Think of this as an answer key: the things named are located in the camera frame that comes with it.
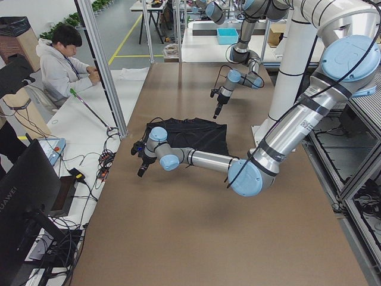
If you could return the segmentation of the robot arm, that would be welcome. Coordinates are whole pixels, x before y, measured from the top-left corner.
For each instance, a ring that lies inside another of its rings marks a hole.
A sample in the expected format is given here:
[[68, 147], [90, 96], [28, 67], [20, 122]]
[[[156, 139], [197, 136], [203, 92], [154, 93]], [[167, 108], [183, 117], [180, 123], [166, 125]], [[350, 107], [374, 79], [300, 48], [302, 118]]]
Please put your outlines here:
[[265, 16], [270, 20], [280, 20], [288, 12], [289, 6], [279, 1], [245, 1], [243, 5], [243, 22], [238, 41], [231, 47], [229, 60], [233, 64], [247, 66], [248, 72], [242, 73], [236, 69], [230, 69], [226, 80], [219, 88], [211, 90], [210, 97], [217, 96], [217, 106], [213, 115], [216, 119], [223, 106], [228, 103], [236, 85], [247, 86], [252, 89], [260, 89], [264, 81], [258, 71], [261, 64], [259, 55], [248, 48], [252, 33], [257, 21]]
[[167, 131], [154, 127], [143, 149], [138, 176], [143, 176], [155, 161], [166, 171], [186, 163], [226, 172], [229, 187], [235, 193], [255, 196], [273, 184], [280, 164], [337, 102], [375, 93], [373, 78], [379, 63], [380, 48], [370, 37], [351, 35], [338, 39], [325, 49], [309, 87], [275, 121], [257, 146], [248, 151], [247, 159], [190, 147], [173, 148], [167, 142]]

